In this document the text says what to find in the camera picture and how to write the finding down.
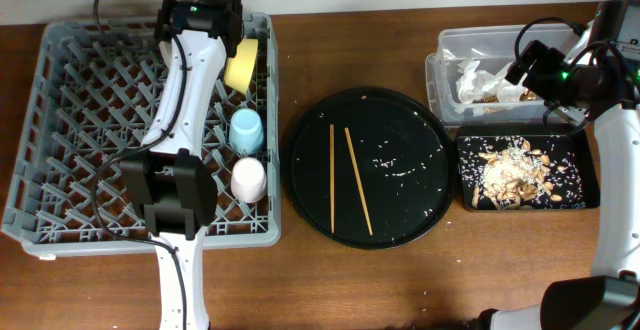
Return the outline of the white paper napkin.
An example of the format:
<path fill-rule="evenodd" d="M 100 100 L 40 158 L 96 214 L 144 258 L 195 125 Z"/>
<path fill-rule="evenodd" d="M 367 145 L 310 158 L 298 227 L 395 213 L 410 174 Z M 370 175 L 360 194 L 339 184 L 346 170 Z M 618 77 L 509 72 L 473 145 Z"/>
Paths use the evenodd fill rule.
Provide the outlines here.
<path fill-rule="evenodd" d="M 520 102 L 528 91 L 521 83 L 514 85 L 505 79 L 512 63 L 507 63 L 496 74 L 479 70 L 480 65 L 480 60 L 471 59 L 458 65 L 461 76 L 456 81 L 456 91 L 461 103 Z"/>

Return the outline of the food scraps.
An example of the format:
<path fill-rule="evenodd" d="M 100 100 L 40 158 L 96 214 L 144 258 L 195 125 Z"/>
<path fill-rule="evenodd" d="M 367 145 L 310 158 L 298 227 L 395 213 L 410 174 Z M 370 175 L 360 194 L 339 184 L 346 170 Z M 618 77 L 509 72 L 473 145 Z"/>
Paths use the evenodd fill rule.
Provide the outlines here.
<path fill-rule="evenodd" d="M 571 141 L 559 135 L 460 136 L 455 140 L 470 210 L 583 209 L 586 176 Z"/>

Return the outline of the wooden chopstick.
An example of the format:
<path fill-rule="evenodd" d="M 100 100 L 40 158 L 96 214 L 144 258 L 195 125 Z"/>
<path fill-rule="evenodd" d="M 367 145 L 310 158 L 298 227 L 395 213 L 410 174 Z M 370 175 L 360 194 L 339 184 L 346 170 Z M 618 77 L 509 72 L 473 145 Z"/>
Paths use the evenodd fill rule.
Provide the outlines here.
<path fill-rule="evenodd" d="M 369 235 L 373 236 L 374 232 L 373 232 L 373 227 L 372 227 L 371 220 L 370 220 L 370 215 L 369 215 L 368 205 L 367 205 L 367 201 L 366 201 L 366 196 L 365 196 L 364 188 L 363 188 L 361 177 L 360 177 L 359 167 L 358 167 L 356 153 L 355 153 L 355 149 L 354 149 L 352 138 L 351 138 L 351 133 L 350 133 L 350 130 L 349 130 L 348 127 L 344 128 L 344 133 L 345 133 L 345 137 L 346 137 L 346 141 L 347 141 L 347 146 L 348 146 L 349 155 L 350 155 L 350 159 L 351 159 L 351 163 L 352 163 L 352 168 L 353 168 L 353 172 L 354 172 L 354 176 L 355 176 L 355 180 L 356 180 L 356 185 L 357 185 L 357 189 L 358 189 L 358 193 L 359 193 L 359 198 L 360 198 L 361 206 L 362 206 L 364 217 L 365 217 L 365 222 L 366 222 L 366 225 L 367 225 L 367 230 L 368 230 Z"/>
<path fill-rule="evenodd" d="M 330 229 L 335 233 L 335 128 L 329 125 L 329 197 L 330 197 Z"/>

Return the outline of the blue plastic cup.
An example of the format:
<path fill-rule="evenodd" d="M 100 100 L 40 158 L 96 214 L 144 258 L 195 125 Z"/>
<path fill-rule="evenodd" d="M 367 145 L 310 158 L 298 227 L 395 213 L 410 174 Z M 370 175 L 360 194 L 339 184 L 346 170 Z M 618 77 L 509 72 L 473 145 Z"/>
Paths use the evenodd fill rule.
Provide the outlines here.
<path fill-rule="evenodd" d="M 264 144 L 264 128 L 260 115 L 249 108 L 234 112 L 230 122 L 229 143 L 232 149 L 244 155 L 257 153 Z"/>

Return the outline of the yellow bowl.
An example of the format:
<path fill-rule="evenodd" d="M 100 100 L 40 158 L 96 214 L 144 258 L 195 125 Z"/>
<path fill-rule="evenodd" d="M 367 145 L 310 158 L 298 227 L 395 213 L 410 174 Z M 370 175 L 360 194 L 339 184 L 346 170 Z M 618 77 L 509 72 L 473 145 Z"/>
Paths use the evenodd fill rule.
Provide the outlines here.
<path fill-rule="evenodd" d="M 224 83 L 233 90 L 246 94 L 249 90 L 257 61 L 259 41 L 245 38 L 237 46 L 236 55 L 229 58 Z"/>

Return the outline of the pink plastic cup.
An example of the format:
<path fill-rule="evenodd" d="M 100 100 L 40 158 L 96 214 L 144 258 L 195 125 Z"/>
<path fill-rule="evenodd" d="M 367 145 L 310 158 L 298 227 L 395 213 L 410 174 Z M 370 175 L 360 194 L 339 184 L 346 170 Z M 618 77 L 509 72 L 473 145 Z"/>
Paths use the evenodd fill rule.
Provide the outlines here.
<path fill-rule="evenodd" d="M 255 203 L 266 194 L 267 176 L 263 165 L 255 158 L 239 159 L 232 170 L 231 191 L 245 203 Z"/>

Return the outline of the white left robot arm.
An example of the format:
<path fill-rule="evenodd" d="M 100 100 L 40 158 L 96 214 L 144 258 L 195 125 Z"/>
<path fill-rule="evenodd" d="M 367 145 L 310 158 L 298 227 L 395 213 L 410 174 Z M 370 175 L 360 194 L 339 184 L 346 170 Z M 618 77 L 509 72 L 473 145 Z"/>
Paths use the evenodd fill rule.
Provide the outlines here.
<path fill-rule="evenodd" d="M 163 329 L 207 329 L 203 244 L 218 187 L 201 150 L 214 84 L 243 37 L 241 0 L 164 0 L 154 38 L 169 75 L 140 151 L 121 161 L 159 265 Z"/>

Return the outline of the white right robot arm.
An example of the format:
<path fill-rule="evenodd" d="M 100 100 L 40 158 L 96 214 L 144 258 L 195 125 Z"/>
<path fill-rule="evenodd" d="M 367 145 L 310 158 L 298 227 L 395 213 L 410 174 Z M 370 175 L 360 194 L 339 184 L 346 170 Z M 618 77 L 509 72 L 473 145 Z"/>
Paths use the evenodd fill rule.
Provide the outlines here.
<path fill-rule="evenodd" d="M 566 56 L 538 40 L 514 47 L 506 79 L 522 82 L 549 110 L 582 108 L 594 126 L 601 163 L 596 255 L 586 278 L 552 283 L 540 304 L 487 309 L 472 329 L 636 329 L 639 326 L 639 3 L 608 0 L 585 40 Z"/>

